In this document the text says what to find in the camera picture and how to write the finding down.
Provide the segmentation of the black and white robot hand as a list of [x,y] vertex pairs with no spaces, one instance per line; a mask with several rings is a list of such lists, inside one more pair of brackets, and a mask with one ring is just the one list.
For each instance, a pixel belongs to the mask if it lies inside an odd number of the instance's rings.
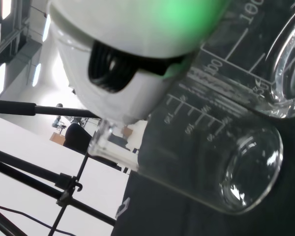
[[81,103],[117,125],[155,109],[229,0],[50,0],[51,32]]

